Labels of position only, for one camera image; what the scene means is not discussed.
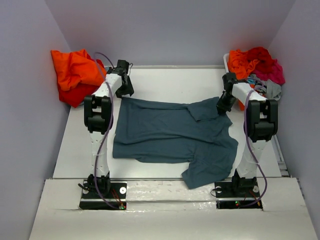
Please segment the blue-grey t shirt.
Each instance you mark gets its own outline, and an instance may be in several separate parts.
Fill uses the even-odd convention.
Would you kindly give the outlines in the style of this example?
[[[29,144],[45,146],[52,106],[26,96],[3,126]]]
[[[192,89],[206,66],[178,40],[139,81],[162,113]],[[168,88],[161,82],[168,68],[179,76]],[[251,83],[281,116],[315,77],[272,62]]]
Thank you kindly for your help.
[[[218,101],[218,97],[194,103],[123,98],[112,156],[142,163],[188,163],[181,176],[189,189],[226,179],[238,142],[229,134],[232,121],[217,111]]]

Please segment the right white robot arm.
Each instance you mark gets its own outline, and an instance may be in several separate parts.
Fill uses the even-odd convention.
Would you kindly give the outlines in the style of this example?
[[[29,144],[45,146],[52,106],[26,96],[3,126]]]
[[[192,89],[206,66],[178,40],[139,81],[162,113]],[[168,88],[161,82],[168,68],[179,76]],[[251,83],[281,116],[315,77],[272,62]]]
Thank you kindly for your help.
[[[246,78],[238,80],[227,72],[222,77],[223,92],[216,105],[219,114],[230,112],[236,101],[244,105],[245,147],[230,182],[222,182],[220,198],[241,198],[257,186],[260,157],[278,131],[278,103],[254,90]]]

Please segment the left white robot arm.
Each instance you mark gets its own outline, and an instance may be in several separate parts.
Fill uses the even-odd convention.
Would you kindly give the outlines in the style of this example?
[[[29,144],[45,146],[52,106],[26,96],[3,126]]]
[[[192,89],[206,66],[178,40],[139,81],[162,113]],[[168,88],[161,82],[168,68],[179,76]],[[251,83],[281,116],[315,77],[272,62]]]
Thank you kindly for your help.
[[[114,97],[132,96],[134,89],[129,76],[130,63],[119,59],[110,67],[100,87],[84,98],[84,125],[90,135],[91,172],[86,188],[104,198],[110,194],[107,138],[114,121]]]

